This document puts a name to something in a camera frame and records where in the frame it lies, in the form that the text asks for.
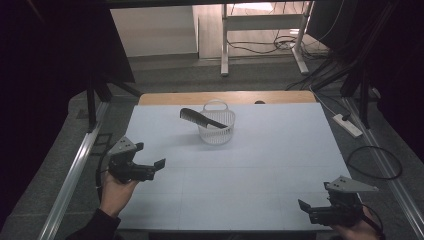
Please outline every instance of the human hand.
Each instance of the human hand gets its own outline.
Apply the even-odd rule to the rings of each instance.
[[[139,181],[121,183],[109,172],[106,172],[103,182],[102,202],[100,210],[107,215],[116,218],[130,200]]]
[[[365,216],[373,219],[368,208],[363,208]],[[377,232],[368,223],[361,220],[353,227],[344,227],[340,225],[330,226],[336,230],[345,240],[378,240]]]

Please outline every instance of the black brush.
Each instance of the black brush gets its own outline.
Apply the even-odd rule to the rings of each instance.
[[[217,128],[226,128],[228,126],[219,123],[217,121],[214,121],[206,116],[204,116],[203,114],[194,111],[193,109],[190,108],[183,108],[180,111],[180,118],[185,119],[187,121],[196,123],[197,125],[200,125],[204,128],[207,128],[208,125],[212,125],[215,126]]]

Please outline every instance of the white mesh basket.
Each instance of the white mesh basket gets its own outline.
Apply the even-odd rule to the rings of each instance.
[[[225,109],[207,110],[206,106],[212,103],[223,104],[225,105]],[[226,128],[217,128],[210,124],[207,126],[207,128],[204,128],[198,125],[200,137],[203,139],[203,141],[212,145],[220,145],[228,142],[231,139],[234,133],[234,122],[236,120],[236,114],[228,109],[228,105],[224,101],[220,99],[210,100],[205,105],[203,105],[203,110],[200,113],[212,120],[227,125]]]

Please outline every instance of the wall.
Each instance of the wall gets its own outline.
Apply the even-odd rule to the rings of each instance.
[[[112,9],[127,57],[197,53],[192,6]]]

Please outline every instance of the aluminum rail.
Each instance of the aluminum rail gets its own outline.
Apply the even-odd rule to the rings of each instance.
[[[59,229],[60,223],[65,215],[66,208],[71,200],[72,194],[74,193],[75,187],[78,183],[79,177],[84,169],[85,163],[89,156],[90,150],[99,133],[99,129],[102,125],[105,112],[109,106],[109,103],[101,102],[97,108],[97,123],[91,133],[87,133],[82,141],[82,144],[74,158],[71,168],[69,169],[68,175],[63,182],[62,188],[56,197],[52,209],[50,210],[49,216],[47,217],[44,227],[42,228],[40,235],[37,239],[39,240],[53,240],[56,236],[57,230]]]
[[[363,132],[365,142],[369,145],[380,147],[378,145],[377,139],[372,133],[372,130],[366,129],[356,114],[358,109],[353,102],[353,99],[342,98],[342,100],[350,110],[353,121]],[[386,177],[394,176],[396,174],[395,169],[393,169],[391,163],[389,162],[386,153],[373,149],[372,154],[376,164]],[[400,179],[390,180],[388,181],[388,185],[400,207],[402,208],[404,214],[406,215],[409,223],[414,229],[418,239],[424,240],[424,218],[414,199],[411,197]]]

